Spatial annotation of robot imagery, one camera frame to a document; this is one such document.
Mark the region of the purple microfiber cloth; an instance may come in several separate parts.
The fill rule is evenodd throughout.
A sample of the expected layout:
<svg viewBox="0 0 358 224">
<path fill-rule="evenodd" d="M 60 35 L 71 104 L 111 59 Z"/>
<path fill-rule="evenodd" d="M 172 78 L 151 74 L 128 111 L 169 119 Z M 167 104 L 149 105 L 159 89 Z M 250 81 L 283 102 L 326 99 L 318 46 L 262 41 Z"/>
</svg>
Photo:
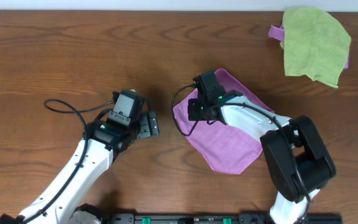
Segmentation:
<svg viewBox="0 0 358 224">
<path fill-rule="evenodd" d="M 248 97 L 252 103 L 274 113 L 274 110 L 227 70 L 219 68 L 214 73 L 226 92 L 237 90 Z M 197 96 L 198 90 L 194 90 L 173 108 L 175 119 L 185 134 L 190 132 L 195 123 L 188 120 L 188 100 Z M 240 129 L 224 125 L 219 121 L 212 125 L 208 125 L 206 121 L 200 121 L 192 134 L 186 138 L 202 154 L 212 170 L 225 174 L 241 174 L 262 153 L 262 145 L 257 140 Z"/>
</svg>

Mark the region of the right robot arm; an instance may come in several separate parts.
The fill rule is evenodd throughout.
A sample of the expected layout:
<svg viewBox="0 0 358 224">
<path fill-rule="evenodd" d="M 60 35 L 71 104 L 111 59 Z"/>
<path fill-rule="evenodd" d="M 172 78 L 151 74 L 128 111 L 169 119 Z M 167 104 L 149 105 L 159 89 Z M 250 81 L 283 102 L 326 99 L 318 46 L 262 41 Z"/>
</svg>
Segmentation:
<svg viewBox="0 0 358 224">
<path fill-rule="evenodd" d="M 336 175 L 334 162 L 307 116 L 280 116 L 226 91 L 214 72 L 193 79 L 198 96 L 188 101 L 191 121 L 219 121 L 240 129 L 262 145 L 278 195 L 266 223 L 331 223 L 340 219 L 310 216 L 313 198 Z"/>
</svg>

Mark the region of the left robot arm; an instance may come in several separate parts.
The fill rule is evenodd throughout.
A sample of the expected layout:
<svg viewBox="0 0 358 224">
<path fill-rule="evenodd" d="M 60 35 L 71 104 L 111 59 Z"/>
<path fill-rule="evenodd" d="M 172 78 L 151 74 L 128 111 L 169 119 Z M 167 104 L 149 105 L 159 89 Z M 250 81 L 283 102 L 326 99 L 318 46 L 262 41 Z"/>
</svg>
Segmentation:
<svg viewBox="0 0 358 224">
<path fill-rule="evenodd" d="M 83 123 L 83 137 L 64 168 L 44 192 L 17 217 L 4 223 L 108 223 L 108 216 L 81 201 L 94 182 L 134 141 L 159 134 L 149 100 L 135 90 L 114 92 L 92 122 Z"/>
</svg>

